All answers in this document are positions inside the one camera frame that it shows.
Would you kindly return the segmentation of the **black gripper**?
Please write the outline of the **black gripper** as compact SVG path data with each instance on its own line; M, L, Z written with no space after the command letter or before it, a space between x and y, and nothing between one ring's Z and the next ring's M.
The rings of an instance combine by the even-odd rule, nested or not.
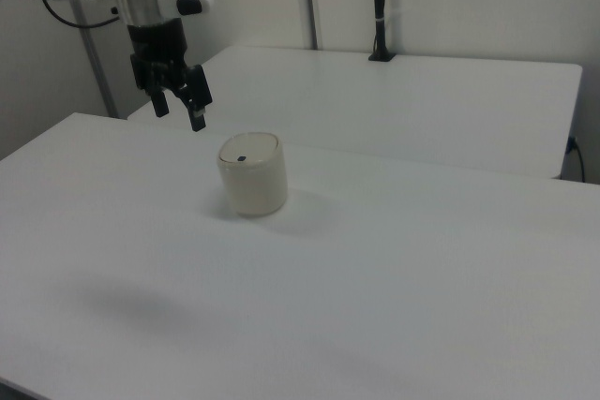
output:
M170 110L164 89L180 89L194 132L206 127L205 110L213 101L200 65L187 67L188 48L181 19L148 26L129 25L127 31L133 46L130 61L135 82L151 98L156 117Z

